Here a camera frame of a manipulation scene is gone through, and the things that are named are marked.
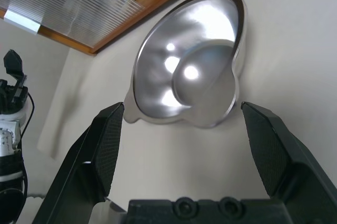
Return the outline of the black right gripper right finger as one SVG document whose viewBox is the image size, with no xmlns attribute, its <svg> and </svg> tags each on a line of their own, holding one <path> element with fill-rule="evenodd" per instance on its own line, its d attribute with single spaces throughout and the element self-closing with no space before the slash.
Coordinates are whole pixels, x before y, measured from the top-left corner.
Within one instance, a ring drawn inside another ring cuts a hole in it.
<svg viewBox="0 0 337 224">
<path fill-rule="evenodd" d="M 337 224 L 337 188 L 305 144 L 271 110 L 246 101 L 241 110 L 264 188 L 291 224 Z"/>
</svg>

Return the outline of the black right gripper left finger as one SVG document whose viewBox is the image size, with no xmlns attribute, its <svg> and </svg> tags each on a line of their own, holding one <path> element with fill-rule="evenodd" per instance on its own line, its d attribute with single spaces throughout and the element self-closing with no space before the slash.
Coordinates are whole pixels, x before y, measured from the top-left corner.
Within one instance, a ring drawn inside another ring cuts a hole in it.
<svg viewBox="0 0 337 224">
<path fill-rule="evenodd" d="M 124 106 L 101 110 L 69 149 L 33 224 L 88 224 L 110 193 L 120 147 Z"/>
</svg>

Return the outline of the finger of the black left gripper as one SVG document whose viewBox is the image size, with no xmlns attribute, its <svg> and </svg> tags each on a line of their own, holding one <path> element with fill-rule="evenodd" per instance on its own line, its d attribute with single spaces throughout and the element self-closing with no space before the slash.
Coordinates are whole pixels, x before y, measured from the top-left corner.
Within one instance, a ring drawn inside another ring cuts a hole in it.
<svg viewBox="0 0 337 224">
<path fill-rule="evenodd" d="M 4 57 L 6 73 L 16 79 L 16 86 L 23 87 L 27 76 L 23 73 L 23 63 L 19 54 L 10 49 Z"/>
</svg>

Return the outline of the white door handle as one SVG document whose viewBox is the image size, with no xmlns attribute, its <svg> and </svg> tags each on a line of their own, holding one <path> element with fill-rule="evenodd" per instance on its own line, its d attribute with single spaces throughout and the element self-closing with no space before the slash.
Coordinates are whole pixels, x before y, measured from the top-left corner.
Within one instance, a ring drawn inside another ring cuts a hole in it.
<svg viewBox="0 0 337 224">
<path fill-rule="evenodd" d="M 28 17 L 8 9 L 4 14 L 4 22 L 36 35 L 41 27 L 42 18 Z"/>
</svg>

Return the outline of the white bowl with contents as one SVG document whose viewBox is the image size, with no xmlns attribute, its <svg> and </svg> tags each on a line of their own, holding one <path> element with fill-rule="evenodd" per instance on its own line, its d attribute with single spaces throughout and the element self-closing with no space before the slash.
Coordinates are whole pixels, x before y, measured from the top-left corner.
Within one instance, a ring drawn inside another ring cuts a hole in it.
<svg viewBox="0 0 337 224">
<path fill-rule="evenodd" d="M 185 0 L 149 31 L 135 58 L 124 119 L 212 128 L 237 105 L 246 58 L 244 0 Z"/>
</svg>

